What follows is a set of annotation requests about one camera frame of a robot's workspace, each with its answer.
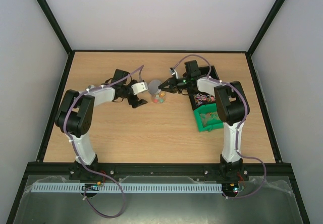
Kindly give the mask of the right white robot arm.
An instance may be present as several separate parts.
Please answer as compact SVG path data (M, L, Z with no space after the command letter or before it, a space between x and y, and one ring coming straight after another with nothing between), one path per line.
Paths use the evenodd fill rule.
M170 68L172 76L160 83L157 92L182 93L186 90L194 111L209 108L216 112L224 127L224 146L220 154L220 174L232 179L242 172L241 138L250 108L239 81L224 82L218 78L215 67L200 67L196 60L184 63L186 72L178 76L176 68Z

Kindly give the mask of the clear plastic jar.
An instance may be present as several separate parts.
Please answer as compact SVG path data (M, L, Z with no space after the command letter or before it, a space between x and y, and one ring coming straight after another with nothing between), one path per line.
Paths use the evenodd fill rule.
M164 91L159 91L151 95L151 100L153 103L161 104L166 100L166 93Z

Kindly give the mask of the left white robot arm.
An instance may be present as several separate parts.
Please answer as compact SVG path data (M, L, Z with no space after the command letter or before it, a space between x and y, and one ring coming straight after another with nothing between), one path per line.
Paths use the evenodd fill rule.
M66 135L75 152L75 161L90 166L97 159L89 139L93 110L96 106L117 99L126 99L132 108L137 108L147 101L138 94L148 90L148 84L139 75L139 80L132 78L136 72L141 74L143 67L132 73L116 69L112 78L99 86L90 85L84 91L67 90L55 118L55 125Z

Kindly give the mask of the round metal lid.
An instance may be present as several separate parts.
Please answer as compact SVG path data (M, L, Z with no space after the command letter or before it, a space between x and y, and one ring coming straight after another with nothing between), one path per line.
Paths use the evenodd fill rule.
M161 81L158 79L154 79L150 81L148 84L148 92L151 95L158 94L160 92L159 86L161 85Z

